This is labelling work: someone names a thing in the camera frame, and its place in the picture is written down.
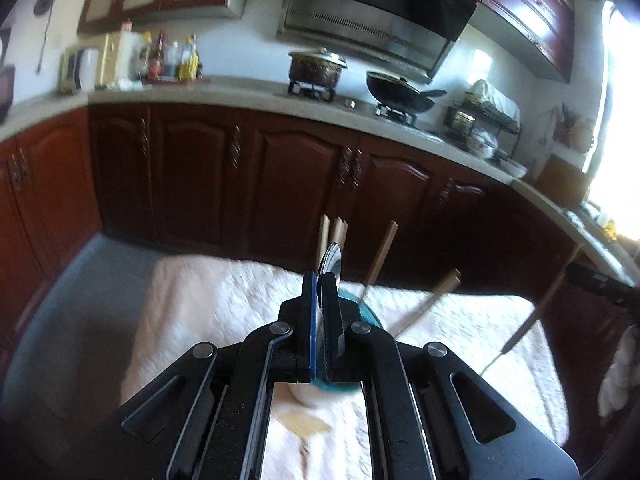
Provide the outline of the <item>gloved right hand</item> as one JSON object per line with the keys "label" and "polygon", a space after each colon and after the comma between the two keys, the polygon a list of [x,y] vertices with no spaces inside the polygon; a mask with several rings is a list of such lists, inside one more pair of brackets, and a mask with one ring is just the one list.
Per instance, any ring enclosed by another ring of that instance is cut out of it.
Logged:
{"label": "gloved right hand", "polygon": [[639,387],[639,326],[626,328],[620,337],[612,364],[606,371],[598,394],[601,418],[621,411],[631,393]]}

